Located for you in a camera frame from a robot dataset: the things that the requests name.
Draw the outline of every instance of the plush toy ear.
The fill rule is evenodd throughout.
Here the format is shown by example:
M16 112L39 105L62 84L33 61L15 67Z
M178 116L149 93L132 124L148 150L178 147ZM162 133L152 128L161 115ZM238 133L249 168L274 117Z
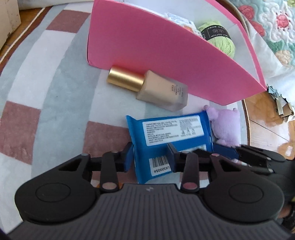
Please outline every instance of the plush toy ear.
M215 108L205 105L204 110L206 110L210 121L218 118L218 111Z

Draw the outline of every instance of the frosted glass bottle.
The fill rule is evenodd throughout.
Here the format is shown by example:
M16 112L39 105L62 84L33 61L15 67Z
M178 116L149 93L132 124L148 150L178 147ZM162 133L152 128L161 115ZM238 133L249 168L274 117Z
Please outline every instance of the frosted glass bottle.
M136 99L153 103L170 111L180 110L187 105L187 85L175 80L167 80L150 70L145 75L140 75L119 67L112 67L107 82L135 91Z

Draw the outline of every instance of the cardboard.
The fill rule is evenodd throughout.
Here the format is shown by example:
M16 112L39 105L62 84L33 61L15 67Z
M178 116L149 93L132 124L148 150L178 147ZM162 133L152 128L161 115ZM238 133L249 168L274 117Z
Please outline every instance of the cardboard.
M112 0L94 1L87 52L90 65L106 70L116 65L140 74L152 70L187 84L190 94L221 105L266 90L244 28L215 0L128 2L132 5ZM208 20L208 16L220 21L236 46L234 59L162 17L165 12L192 20L196 27Z
M0 49L20 23L17 0L0 0Z
M289 104L286 104L283 106L283 114L280 115L281 118L287 117L289 115L293 114L292 110L289 107Z

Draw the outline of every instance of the rug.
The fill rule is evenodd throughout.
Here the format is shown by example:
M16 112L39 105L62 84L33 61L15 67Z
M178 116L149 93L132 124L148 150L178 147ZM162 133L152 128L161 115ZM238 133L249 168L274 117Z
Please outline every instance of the rug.
M21 184L83 152L97 157L122 150L130 141L126 115L136 119L178 116L201 111L206 104L237 108L240 142L247 144L242 101L220 106L189 95L185 108L170 112L107 84L108 71L86 61L92 4L52 7L0 76L0 228L5 232L21 222L14 204ZM134 168L118 176L120 182L137 182ZM179 173L172 173L158 183L179 179ZM96 172L92 183L98 180Z

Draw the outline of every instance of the wooden floor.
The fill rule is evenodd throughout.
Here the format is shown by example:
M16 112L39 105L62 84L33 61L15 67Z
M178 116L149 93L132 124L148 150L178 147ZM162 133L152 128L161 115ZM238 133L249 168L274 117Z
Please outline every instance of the wooden floor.
M26 29L26 27L35 18L41 8L22 10L19 12L21 25L16 29L16 31L6 40L6 43L0 50L0 59L3 57L5 52L8 50L10 45L18 38L18 36Z
M22 24L0 50L0 59L14 40L34 19L39 10L20 11ZM251 146L277 151L286 158L293 159L295 156L294 122L283 122L283 119L275 111L274 100L267 92L252 96L245 101L250 119Z

